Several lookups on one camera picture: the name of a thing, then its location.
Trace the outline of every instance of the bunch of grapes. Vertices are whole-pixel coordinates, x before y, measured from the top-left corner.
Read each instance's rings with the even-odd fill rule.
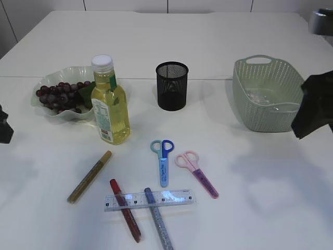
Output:
[[[85,81],[78,82],[77,84],[69,84],[68,82],[59,82],[56,86],[41,86],[36,91],[36,96],[39,97],[40,102],[44,107],[55,110],[60,114],[64,110],[71,110],[76,113],[82,113],[77,105],[84,104],[82,96],[78,93],[79,89],[89,86],[91,82]]]

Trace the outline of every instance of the pink scissors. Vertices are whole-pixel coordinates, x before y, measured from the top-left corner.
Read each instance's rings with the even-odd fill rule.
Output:
[[[190,158],[190,155],[195,156],[195,160]],[[179,158],[182,158],[185,163],[181,163],[178,161]],[[203,185],[204,189],[210,194],[213,199],[217,199],[219,197],[219,193],[213,187],[213,185],[209,182],[207,177],[203,174],[197,162],[199,160],[199,155],[194,151],[186,151],[183,154],[179,154],[175,158],[175,163],[180,168],[187,168],[191,173],[197,178],[197,180]]]

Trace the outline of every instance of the scissors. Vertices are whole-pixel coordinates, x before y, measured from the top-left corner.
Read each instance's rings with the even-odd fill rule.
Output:
[[[165,144],[169,143],[171,145],[170,149],[165,149]],[[155,149],[155,144],[159,144],[159,149]],[[165,188],[169,184],[169,160],[168,153],[174,149],[172,141],[169,140],[155,140],[150,144],[150,149],[158,155],[159,165],[160,165],[160,182],[161,187]]]
[[[195,159],[192,160],[190,158],[190,155],[194,155]],[[179,162],[179,158],[182,158],[185,163]],[[180,168],[187,168],[194,176],[195,178],[202,184],[204,189],[210,194],[210,196],[213,199],[217,199],[219,197],[219,193],[216,191],[216,189],[213,187],[213,185],[209,182],[207,177],[203,174],[199,166],[197,165],[199,160],[199,155],[194,151],[186,151],[183,154],[179,154],[175,158],[175,163]]]

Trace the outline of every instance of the white bottle cap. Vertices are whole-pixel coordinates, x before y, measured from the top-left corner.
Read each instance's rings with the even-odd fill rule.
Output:
[[[97,73],[109,73],[113,70],[113,60],[108,55],[97,55],[92,59],[93,70]]]

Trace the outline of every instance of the plastic bottle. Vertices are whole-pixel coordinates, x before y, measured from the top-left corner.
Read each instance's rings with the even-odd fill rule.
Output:
[[[113,145],[131,133],[124,89],[117,85],[112,58],[98,55],[92,59],[96,87],[92,103],[100,137]]]

